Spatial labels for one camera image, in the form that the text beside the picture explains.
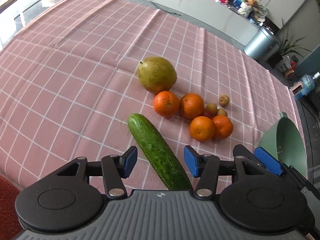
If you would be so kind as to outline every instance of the cucumber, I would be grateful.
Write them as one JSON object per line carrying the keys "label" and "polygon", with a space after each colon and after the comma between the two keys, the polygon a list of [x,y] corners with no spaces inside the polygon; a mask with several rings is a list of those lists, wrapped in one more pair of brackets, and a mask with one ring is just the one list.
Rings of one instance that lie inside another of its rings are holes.
{"label": "cucumber", "polygon": [[170,190],[192,190],[181,163],[154,125],[142,114],[130,114],[128,126],[164,185]]}

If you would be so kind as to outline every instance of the toy figure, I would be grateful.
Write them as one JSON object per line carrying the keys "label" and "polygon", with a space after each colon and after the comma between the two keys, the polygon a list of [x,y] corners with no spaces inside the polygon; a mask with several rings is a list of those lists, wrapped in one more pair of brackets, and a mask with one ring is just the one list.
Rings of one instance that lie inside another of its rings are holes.
{"label": "toy figure", "polygon": [[260,2],[257,2],[253,6],[254,20],[256,22],[265,22],[266,16],[268,14],[268,9]]}
{"label": "toy figure", "polygon": [[238,9],[238,14],[247,18],[252,11],[252,7],[257,4],[257,0],[244,0]]}

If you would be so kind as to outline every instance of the tablecloth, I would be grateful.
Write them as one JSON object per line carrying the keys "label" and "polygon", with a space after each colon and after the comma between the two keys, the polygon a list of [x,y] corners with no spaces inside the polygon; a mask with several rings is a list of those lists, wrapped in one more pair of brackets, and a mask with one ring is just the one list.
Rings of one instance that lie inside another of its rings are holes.
{"label": "tablecloth", "polygon": [[[154,96],[136,76],[151,55],[173,64],[179,97],[194,92],[217,104],[220,94],[230,96],[229,138],[199,143],[188,134],[190,120],[155,113]],[[136,145],[130,113],[158,128],[186,171],[185,145],[232,160],[233,147],[252,151],[280,111],[303,137],[292,95],[268,70],[203,28],[123,0],[63,0],[45,11],[0,52],[0,89],[0,169],[23,187],[78,156],[98,161]],[[128,192],[166,189],[140,149],[138,156],[123,180]],[[101,177],[90,183],[104,192]],[[230,183],[219,177],[217,192]]]}

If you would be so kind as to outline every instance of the metal screw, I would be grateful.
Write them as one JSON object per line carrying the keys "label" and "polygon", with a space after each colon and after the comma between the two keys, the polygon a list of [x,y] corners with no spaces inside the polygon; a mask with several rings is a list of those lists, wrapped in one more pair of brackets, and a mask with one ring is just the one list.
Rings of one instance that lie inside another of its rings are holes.
{"label": "metal screw", "polygon": [[199,197],[209,197],[212,194],[212,191],[208,188],[201,188],[197,190],[196,194]]}
{"label": "metal screw", "polygon": [[119,197],[124,194],[124,190],[122,188],[113,188],[109,190],[109,195],[112,197]]}

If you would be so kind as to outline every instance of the gray trash can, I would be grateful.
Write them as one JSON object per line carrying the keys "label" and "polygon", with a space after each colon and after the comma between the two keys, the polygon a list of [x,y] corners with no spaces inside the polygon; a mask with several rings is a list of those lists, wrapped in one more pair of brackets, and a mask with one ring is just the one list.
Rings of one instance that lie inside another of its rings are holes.
{"label": "gray trash can", "polygon": [[271,31],[265,27],[261,27],[252,40],[244,47],[243,51],[249,57],[260,60],[267,54],[272,44],[277,44],[276,37]]}

